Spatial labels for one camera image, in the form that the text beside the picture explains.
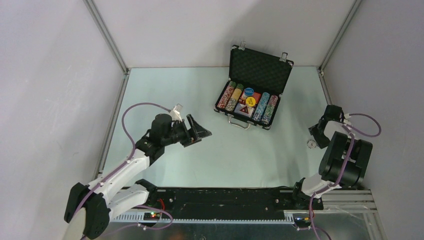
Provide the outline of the white poker chip front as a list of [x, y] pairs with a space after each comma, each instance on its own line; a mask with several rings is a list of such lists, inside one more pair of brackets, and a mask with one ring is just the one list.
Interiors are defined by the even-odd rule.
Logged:
[[317, 147], [317, 143], [313, 139], [309, 139], [307, 141], [307, 147], [310, 149], [314, 149]]

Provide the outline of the blue playing card deck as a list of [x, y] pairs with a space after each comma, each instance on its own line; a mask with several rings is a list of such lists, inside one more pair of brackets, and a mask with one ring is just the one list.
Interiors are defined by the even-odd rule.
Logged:
[[251, 106], [248, 106], [248, 105], [245, 105], [245, 104], [241, 104], [241, 103], [238, 103], [236, 105], [235, 109], [234, 109], [234, 112], [236, 114], [247, 117], [247, 118], [251, 118], [254, 111], [255, 111], [254, 107], [251, 107]]

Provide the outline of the all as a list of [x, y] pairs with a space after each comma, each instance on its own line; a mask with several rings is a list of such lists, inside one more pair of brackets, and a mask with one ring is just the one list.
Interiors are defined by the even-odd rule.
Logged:
[[251, 116], [249, 106], [240, 103], [237, 104], [234, 112], [248, 118]]

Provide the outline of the yellow big blind button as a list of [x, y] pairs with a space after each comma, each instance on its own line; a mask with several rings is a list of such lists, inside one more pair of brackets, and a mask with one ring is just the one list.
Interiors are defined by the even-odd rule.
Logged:
[[256, 105], [256, 102], [256, 99], [252, 96], [247, 97], [245, 100], [246, 105], [252, 108]]

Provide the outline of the black poker set case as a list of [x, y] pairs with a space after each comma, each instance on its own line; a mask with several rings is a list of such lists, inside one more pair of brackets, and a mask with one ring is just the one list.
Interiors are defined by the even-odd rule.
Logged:
[[[283, 52], [281, 56], [274, 56], [247, 48], [244, 41], [242, 41], [239, 45], [233, 45], [230, 50], [228, 80], [216, 100], [213, 110], [217, 113], [228, 116], [230, 121], [235, 119], [245, 123], [245, 130], [251, 126], [257, 126], [262, 129], [269, 130], [275, 118], [293, 67], [294, 62], [288, 59], [288, 53], [286, 52]], [[278, 96], [278, 101], [269, 124], [264, 124], [261, 120], [254, 121], [252, 119], [258, 104], [253, 107], [255, 110], [251, 118], [236, 114], [234, 112], [235, 109], [233, 111], [227, 111], [225, 108], [217, 107], [218, 101], [230, 81], [234, 81], [236, 85], [242, 84], [244, 89], [252, 88], [254, 92], [260, 93], [261, 96], [264, 92], [269, 93], [270, 96]]]

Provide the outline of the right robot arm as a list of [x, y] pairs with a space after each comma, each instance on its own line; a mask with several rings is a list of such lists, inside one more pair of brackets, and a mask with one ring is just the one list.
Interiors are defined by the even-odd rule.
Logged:
[[293, 121], [269, 131], [217, 126], [210, 139], [182, 154], [181, 179], [190, 188], [282, 189], [297, 209], [331, 190], [357, 188], [373, 146], [336, 121], [333, 113], [340, 111], [329, 105], [310, 128], [312, 139]]

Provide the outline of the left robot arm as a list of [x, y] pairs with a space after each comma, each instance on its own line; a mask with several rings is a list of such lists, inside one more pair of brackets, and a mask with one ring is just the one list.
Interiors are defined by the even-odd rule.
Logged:
[[[183, 147], [200, 142], [212, 133], [197, 123], [191, 114], [186, 116], [187, 127], [181, 117], [182, 106], [177, 104], [165, 113], [155, 116], [150, 128], [135, 141], [123, 127], [131, 142], [129, 155], [112, 171], [103, 174], [87, 184], [76, 183], [69, 192], [64, 220], [69, 224], [65, 240], [94, 240], [100, 237], [110, 221], [127, 210], [143, 205], [153, 208], [158, 202], [158, 194], [140, 183], [129, 189], [123, 187], [133, 177], [149, 168], [173, 144]], [[74, 230], [74, 219], [83, 222]]]

